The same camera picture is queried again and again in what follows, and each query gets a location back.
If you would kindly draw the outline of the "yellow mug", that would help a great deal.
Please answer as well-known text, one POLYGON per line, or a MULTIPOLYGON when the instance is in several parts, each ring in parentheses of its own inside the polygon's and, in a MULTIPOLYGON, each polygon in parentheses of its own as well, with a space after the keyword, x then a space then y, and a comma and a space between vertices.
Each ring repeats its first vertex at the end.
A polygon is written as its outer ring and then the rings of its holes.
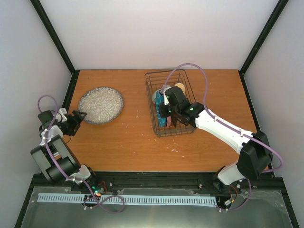
POLYGON ((180 88, 182 90, 182 92, 184 93, 184 95, 186 95, 186 88, 183 83, 176 83, 175 86, 180 88))

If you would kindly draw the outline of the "pink dotted plate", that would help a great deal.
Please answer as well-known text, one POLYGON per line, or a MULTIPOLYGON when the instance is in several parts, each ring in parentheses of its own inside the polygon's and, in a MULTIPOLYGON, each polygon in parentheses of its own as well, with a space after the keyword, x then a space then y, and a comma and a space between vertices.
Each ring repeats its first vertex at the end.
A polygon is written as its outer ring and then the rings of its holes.
POLYGON ((170 127, 170 125, 171 125, 171 117, 170 117, 170 116, 168 116, 168 117, 167 117, 167 123, 166 123, 166 127, 167 127, 167 128, 169 128, 169 127, 170 127))

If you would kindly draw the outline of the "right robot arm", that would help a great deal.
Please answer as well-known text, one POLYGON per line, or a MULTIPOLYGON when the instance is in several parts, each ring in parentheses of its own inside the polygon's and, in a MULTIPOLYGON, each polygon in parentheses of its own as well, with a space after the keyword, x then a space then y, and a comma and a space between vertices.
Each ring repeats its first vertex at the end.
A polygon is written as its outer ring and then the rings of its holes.
POLYGON ((177 86, 156 92, 155 104, 161 119, 170 119, 174 126, 181 123, 204 130, 239 155, 236 162, 223 166, 214 175, 213 186, 219 192, 238 180, 258 179, 273 159, 265 133, 245 131, 218 117, 203 104, 191 103, 177 86))

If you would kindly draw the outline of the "grey speckled plate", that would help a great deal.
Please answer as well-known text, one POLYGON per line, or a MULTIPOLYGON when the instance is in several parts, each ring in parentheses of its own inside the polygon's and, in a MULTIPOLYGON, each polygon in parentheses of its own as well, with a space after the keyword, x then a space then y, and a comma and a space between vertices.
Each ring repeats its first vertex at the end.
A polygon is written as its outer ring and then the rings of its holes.
POLYGON ((105 124, 119 116, 124 99, 119 91, 111 87, 97 87, 85 93, 78 104, 78 111, 86 113, 90 124, 105 124))

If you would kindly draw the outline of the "black mosaic rim plate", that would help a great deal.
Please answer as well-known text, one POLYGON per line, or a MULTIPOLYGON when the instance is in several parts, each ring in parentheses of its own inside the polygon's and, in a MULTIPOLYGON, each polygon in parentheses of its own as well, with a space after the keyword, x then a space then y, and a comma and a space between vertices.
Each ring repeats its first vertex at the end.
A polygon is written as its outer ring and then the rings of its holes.
POLYGON ((177 122, 178 122, 178 118, 177 118, 176 114, 171 115, 171 122, 172 122, 174 128, 176 128, 177 127, 177 122))

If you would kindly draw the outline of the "light green bowl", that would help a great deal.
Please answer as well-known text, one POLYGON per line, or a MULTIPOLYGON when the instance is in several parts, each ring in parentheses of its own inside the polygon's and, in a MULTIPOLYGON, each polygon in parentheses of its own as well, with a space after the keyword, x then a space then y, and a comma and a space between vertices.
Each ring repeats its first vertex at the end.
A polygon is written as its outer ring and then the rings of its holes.
POLYGON ((156 97, 158 95, 163 96, 163 93, 161 93, 161 89, 157 89, 151 96, 151 100, 154 104, 156 104, 156 97))

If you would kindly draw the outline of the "teal dotted plate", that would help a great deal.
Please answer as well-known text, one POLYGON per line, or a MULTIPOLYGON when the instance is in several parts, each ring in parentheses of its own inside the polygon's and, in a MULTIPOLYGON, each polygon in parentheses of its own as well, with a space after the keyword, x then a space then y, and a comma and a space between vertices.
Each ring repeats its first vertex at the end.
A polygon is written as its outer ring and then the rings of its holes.
POLYGON ((167 118, 163 118, 162 112, 161 112, 161 104, 164 103, 163 96, 158 95, 156 97, 156 114, 157 114, 157 121, 160 128, 163 128, 166 126, 167 118))

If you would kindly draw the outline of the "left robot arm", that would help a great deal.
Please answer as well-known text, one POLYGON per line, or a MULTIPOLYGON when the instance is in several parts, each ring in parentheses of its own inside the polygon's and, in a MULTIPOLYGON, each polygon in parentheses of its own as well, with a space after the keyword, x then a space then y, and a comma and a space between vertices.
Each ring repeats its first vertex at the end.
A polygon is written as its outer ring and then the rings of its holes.
POLYGON ((38 115, 42 123, 39 128, 41 143, 30 154, 49 182, 72 181, 94 191, 99 179, 90 167, 79 163, 63 139, 64 135, 75 136, 85 117, 85 112, 74 110, 68 114, 65 108, 58 112, 41 112, 38 115))

